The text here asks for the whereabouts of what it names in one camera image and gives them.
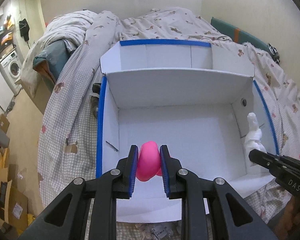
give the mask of silver screw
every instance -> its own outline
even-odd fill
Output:
[[[223,185],[225,183],[225,180],[223,178],[216,178],[216,183],[219,185]]]
[[[83,182],[83,179],[82,179],[82,178],[76,178],[76,179],[74,179],[74,181],[73,181],[73,183],[76,184],[76,185],[80,185],[80,184],[82,184],[82,182]]]
[[[178,172],[179,172],[180,175],[187,175],[188,174],[188,171],[186,169],[180,169]]]
[[[118,169],[113,169],[110,171],[111,175],[119,175],[120,174],[120,170]]]

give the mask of bed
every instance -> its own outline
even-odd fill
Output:
[[[47,206],[74,178],[95,178],[97,120],[90,93],[101,81],[100,57],[118,41],[180,39],[205,41],[246,55],[255,66],[255,82],[261,88],[274,124],[278,150],[300,160],[300,92],[293,80],[269,53],[250,43],[237,44],[200,16],[184,8],[153,9],[144,16],[119,20],[109,11],[94,15],[81,45],[67,61],[47,104],[39,138],[38,178],[43,206]],[[75,151],[65,152],[74,146]],[[245,200],[268,222],[290,199],[274,181]],[[119,239],[141,236],[135,225],[118,223]]]

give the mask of washing machine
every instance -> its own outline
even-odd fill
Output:
[[[0,63],[0,72],[15,96],[22,88],[21,85],[15,84],[17,79],[20,77],[21,69],[22,63],[20,62],[16,51],[11,52]]]

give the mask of triangular cutout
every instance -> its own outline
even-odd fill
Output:
[[[71,198],[72,194],[67,194],[45,217],[44,221],[57,227],[61,227],[65,221]]]
[[[230,193],[226,194],[233,222],[236,227],[251,223],[253,218]]]

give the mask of washing machine door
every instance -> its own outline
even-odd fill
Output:
[[[10,76],[14,79],[17,79],[20,76],[20,68],[16,60],[10,62],[8,71]]]

